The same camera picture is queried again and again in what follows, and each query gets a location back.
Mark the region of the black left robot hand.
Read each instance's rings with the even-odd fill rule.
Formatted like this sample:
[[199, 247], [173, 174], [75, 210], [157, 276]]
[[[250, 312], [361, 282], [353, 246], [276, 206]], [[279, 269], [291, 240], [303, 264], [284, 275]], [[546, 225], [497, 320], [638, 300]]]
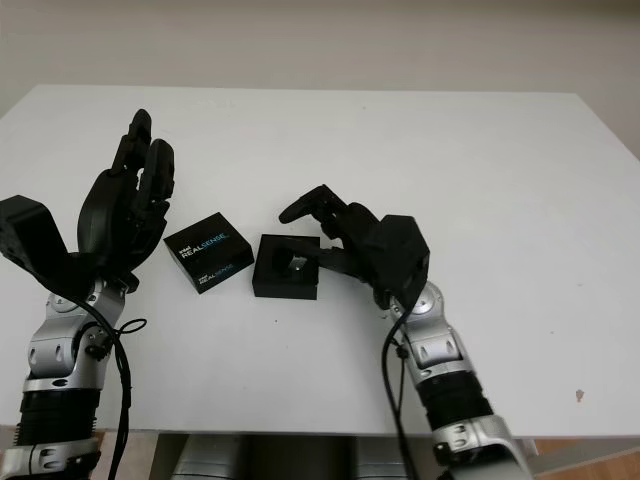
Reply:
[[174, 190], [174, 150], [153, 139], [151, 127], [150, 114], [138, 110], [111, 167], [91, 187], [77, 226], [81, 256], [99, 277], [129, 293], [139, 285], [134, 270], [162, 237]]

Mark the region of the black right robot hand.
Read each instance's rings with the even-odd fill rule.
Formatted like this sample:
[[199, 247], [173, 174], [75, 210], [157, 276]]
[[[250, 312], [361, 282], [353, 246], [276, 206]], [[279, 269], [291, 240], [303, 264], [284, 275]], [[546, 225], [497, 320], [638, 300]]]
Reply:
[[306, 246], [301, 240], [292, 240], [288, 247], [297, 255], [312, 259], [325, 269], [357, 278], [373, 289], [375, 304], [389, 309], [390, 294], [378, 285], [371, 254], [365, 246], [365, 237], [380, 221], [365, 206], [341, 200], [327, 185], [322, 184], [299, 197], [278, 216], [282, 224], [289, 224], [310, 215], [320, 223], [323, 233], [331, 240], [339, 239], [342, 247], [323, 249]]

